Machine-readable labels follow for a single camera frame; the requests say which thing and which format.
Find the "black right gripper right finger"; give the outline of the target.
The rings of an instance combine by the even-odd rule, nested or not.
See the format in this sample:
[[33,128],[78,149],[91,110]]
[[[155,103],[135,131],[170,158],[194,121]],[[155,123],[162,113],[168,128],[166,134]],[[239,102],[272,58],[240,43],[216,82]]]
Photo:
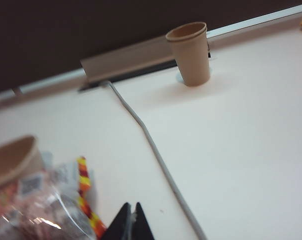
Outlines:
[[135,206],[135,223],[133,224],[134,240],[155,240],[149,223],[143,211],[142,205],[137,202]]

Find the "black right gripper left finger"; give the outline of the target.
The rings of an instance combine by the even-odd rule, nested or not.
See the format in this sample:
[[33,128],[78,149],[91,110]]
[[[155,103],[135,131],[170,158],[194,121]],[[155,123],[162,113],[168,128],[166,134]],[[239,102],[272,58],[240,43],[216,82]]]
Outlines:
[[128,240],[132,223],[131,214],[131,205],[126,202],[101,237],[101,240]]

